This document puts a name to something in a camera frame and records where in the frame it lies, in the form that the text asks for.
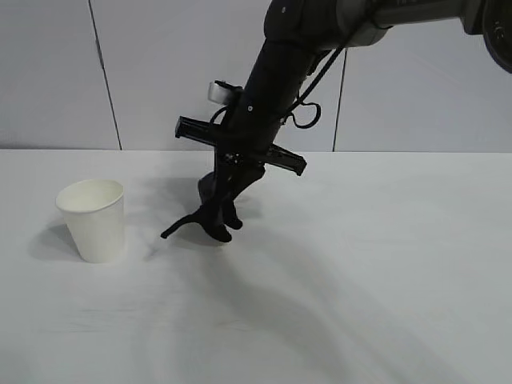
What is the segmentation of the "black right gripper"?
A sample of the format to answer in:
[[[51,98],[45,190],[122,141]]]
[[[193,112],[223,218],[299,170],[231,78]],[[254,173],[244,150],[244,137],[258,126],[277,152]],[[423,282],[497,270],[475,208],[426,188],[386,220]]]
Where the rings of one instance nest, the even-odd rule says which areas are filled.
[[[254,142],[263,137],[253,133],[228,131],[233,106],[224,106],[206,122],[181,116],[175,128],[176,138],[188,138],[214,148],[213,194],[210,199],[216,217],[238,218],[235,199],[265,174],[265,164],[303,174],[306,160],[276,144],[262,150]]]

